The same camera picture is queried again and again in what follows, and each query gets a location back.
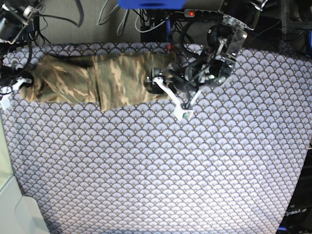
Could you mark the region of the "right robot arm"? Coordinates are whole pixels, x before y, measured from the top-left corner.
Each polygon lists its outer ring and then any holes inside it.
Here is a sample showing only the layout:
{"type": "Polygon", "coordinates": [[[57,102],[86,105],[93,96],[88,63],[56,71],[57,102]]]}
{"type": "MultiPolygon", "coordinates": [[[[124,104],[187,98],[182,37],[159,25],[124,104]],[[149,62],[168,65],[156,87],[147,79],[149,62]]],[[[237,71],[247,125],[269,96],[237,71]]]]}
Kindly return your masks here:
{"type": "Polygon", "coordinates": [[[38,17],[49,17],[64,20],[76,27],[81,27],[84,21],[84,11],[81,1],[75,1],[79,13],[79,21],[51,15],[40,14],[44,5],[42,0],[3,0],[0,2],[0,59],[15,47],[19,38],[23,39],[22,45],[28,46],[28,58],[22,68],[5,66],[0,64],[0,108],[6,110],[11,106],[10,96],[21,87],[30,87],[34,84],[34,78],[28,72],[32,60],[32,40],[26,33],[26,28],[38,17]]]}

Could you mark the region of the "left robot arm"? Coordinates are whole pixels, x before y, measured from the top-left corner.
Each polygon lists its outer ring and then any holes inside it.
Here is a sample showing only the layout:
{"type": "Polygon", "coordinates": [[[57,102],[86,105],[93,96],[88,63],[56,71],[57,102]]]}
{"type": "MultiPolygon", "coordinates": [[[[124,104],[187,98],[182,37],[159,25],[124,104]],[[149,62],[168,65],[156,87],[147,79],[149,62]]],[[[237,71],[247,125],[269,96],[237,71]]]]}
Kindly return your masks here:
{"type": "Polygon", "coordinates": [[[218,9],[221,18],[209,28],[207,46],[200,54],[187,50],[183,44],[195,21],[190,20],[181,31],[179,45],[194,61],[185,67],[170,63],[163,69],[153,68],[144,82],[146,90],[151,94],[166,94],[175,104],[175,117],[190,119],[202,87],[219,87],[229,78],[247,31],[255,29],[265,4],[265,0],[223,0],[218,9]]]}

